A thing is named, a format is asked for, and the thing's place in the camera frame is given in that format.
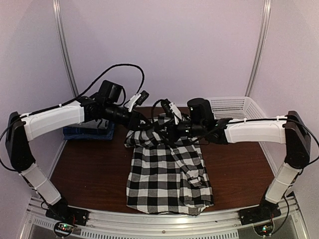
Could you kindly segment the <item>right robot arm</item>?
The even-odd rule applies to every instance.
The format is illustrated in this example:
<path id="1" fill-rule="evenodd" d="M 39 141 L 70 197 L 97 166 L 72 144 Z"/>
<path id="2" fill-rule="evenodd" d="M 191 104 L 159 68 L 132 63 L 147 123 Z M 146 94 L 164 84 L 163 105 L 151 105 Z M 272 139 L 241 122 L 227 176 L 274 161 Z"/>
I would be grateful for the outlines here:
<path id="1" fill-rule="evenodd" d="M 276 169 L 256 208 L 255 214 L 262 220 L 275 211 L 300 173 L 312 163 L 311 140 L 315 138 L 296 111 L 263 119 L 184 120 L 168 127 L 171 143 L 179 137 L 190 137 L 194 142 L 204 138 L 215 144 L 259 143 L 271 167 Z"/>

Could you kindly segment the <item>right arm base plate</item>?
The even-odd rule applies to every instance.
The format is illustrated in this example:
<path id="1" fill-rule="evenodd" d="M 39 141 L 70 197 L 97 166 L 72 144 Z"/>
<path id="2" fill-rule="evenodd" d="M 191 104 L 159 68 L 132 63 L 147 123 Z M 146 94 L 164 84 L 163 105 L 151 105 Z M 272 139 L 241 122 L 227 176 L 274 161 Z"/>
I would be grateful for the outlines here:
<path id="1" fill-rule="evenodd" d="M 241 209 L 238 212 L 241 225 L 256 224 L 263 221 L 269 221 L 273 217 L 278 217 L 282 213 L 278 204 L 258 205 L 251 208 Z"/>

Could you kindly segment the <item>black white checkered shirt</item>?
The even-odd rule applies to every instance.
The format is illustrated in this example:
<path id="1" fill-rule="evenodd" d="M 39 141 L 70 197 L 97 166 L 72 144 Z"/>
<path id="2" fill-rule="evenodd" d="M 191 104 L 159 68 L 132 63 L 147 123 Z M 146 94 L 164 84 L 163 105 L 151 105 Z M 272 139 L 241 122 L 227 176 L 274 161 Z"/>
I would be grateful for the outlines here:
<path id="1" fill-rule="evenodd" d="M 171 148 L 153 129 L 127 133 L 124 145 L 133 148 L 128 207 L 146 214 L 196 216 L 214 205 L 201 148 L 188 142 L 181 137 Z"/>

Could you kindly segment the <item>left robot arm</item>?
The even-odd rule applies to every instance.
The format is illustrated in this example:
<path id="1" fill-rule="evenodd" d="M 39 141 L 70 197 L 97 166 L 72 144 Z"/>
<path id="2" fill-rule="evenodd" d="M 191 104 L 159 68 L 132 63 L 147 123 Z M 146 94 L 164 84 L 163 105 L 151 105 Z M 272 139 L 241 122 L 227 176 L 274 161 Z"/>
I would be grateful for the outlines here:
<path id="1" fill-rule="evenodd" d="M 129 130 L 141 130 L 149 125 L 139 111 L 110 103 L 99 103 L 90 97 L 79 97 L 65 105 L 54 106 L 37 113 L 14 112 L 9 117 L 5 146 L 11 166 L 46 203 L 52 205 L 53 214 L 67 221 L 72 211 L 60 202 L 62 196 L 36 162 L 33 148 L 42 139 L 57 136 L 65 126 L 81 124 L 91 120 L 109 120 Z"/>

